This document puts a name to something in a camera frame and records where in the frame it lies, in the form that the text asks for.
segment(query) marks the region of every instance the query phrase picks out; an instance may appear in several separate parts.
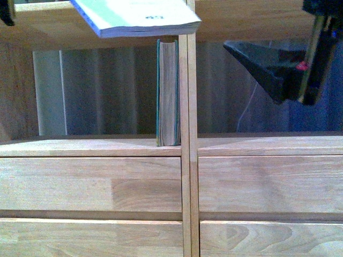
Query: wooden drawer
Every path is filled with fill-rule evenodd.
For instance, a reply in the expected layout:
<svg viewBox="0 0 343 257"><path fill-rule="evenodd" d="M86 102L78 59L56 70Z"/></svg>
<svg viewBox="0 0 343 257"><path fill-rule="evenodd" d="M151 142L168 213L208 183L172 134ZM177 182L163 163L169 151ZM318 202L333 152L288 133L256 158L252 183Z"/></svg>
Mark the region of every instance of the wooden drawer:
<svg viewBox="0 0 343 257"><path fill-rule="evenodd" d="M0 218L0 256L182 257L182 223Z"/></svg>
<svg viewBox="0 0 343 257"><path fill-rule="evenodd" d="M181 212L179 157L0 158L0 209Z"/></svg>
<svg viewBox="0 0 343 257"><path fill-rule="evenodd" d="M200 157L199 205L204 213L340 214L343 156Z"/></svg>
<svg viewBox="0 0 343 257"><path fill-rule="evenodd" d="M342 224L202 221L201 257L343 256Z"/></svg>

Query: book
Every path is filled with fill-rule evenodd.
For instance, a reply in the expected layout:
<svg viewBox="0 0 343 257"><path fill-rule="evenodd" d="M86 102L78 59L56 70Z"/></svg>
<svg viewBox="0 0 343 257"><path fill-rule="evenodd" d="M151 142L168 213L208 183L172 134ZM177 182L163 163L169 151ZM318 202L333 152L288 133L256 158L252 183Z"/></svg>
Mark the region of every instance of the book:
<svg viewBox="0 0 343 257"><path fill-rule="evenodd" d="M183 0L71 0L100 38L193 34L201 20Z"/></svg>
<svg viewBox="0 0 343 257"><path fill-rule="evenodd" d="M181 144L178 41L157 40L156 136L158 146Z"/></svg>

